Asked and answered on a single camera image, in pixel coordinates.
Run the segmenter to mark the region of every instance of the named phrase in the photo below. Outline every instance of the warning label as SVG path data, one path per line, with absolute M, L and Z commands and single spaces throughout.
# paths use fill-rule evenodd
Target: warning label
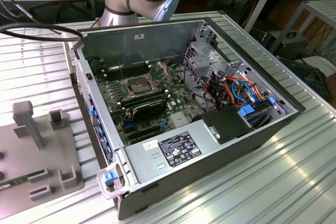
M 158 142 L 158 144 L 171 167 L 181 165 L 202 154 L 188 131 Z

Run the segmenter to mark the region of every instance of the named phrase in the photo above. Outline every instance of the gray plastic stand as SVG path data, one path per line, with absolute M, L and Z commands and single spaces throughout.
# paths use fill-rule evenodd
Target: gray plastic stand
M 17 125 L 0 127 L 0 183 L 43 170 L 0 189 L 0 219 L 84 185 L 68 114 L 56 110 L 34 119 L 32 115 L 31 102 L 13 104 Z

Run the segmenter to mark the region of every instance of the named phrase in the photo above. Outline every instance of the metal slotted surface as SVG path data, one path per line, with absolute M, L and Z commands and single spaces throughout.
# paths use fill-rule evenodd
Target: metal slotted surface
M 208 16 L 278 80 L 307 110 L 258 150 L 150 206 L 124 221 L 113 201 L 105 200 L 95 175 L 99 169 L 82 121 L 61 44 L 25 42 L 1 36 L 0 113 L 12 120 L 9 104 L 33 99 L 35 114 L 51 108 L 68 111 L 85 186 L 82 190 L 7 218 L 27 223 L 334 223 L 336 218 L 335 110 L 311 93 L 264 48 L 217 12 L 174 15 Z M 86 28 L 91 23 L 68 24 Z M 232 60 L 224 43 L 219 48 Z
M 307 1 L 305 8 L 324 22 L 336 27 L 336 1 Z

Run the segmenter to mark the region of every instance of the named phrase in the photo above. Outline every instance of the label sticker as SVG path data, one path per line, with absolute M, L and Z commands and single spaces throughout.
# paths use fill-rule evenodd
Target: label sticker
M 145 34 L 136 34 L 134 35 L 134 40 L 145 38 Z
M 202 154 L 188 131 L 159 142 L 159 147 L 171 167 Z
M 147 143 L 142 144 L 143 148 L 145 149 L 145 151 L 149 151 L 155 147 L 157 147 L 157 139 L 154 139 L 152 141 L 149 141 Z

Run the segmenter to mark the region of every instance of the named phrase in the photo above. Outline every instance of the power supply unit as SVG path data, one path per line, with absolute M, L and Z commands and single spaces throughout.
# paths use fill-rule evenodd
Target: power supply unit
M 282 31 L 270 31 L 266 33 L 262 39 L 262 45 L 269 50 L 281 33 Z M 274 55 L 289 60 L 298 59 L 299 54 L 303 51 L 308 42 L 309 39 L 306 36 L 296 30 L 291 30 L 282 40 Z

